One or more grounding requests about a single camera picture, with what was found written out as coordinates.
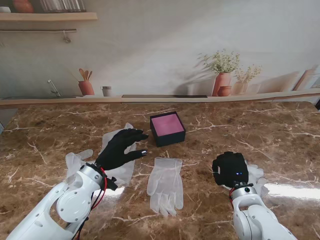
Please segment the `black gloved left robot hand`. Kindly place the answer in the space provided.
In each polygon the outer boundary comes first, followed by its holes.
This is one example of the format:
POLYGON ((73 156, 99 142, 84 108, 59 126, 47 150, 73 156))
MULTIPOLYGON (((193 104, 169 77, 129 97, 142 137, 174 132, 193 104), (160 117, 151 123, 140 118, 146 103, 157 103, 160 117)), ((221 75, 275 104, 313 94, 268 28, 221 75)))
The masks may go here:
POLYGON ((136 142, 146 140, 148 134, 141 129, 123 129, 108 142, 102 153, 97 157, 95 164, 99 168, 110 171, 123 166, 126 163, 142 158, 148 151, 134 150, 125 153, 125 150, 136 142))

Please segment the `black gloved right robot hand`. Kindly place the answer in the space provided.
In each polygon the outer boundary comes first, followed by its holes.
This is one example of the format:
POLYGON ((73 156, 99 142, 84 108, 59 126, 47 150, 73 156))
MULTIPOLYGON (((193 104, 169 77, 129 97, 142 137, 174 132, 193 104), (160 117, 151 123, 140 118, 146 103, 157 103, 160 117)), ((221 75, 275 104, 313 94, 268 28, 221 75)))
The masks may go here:
POLYGON ((234 182, 248 183, 249 171, 241 153, 226 151, 212 161, 213 177, 218 186, 234 187, 234 182))

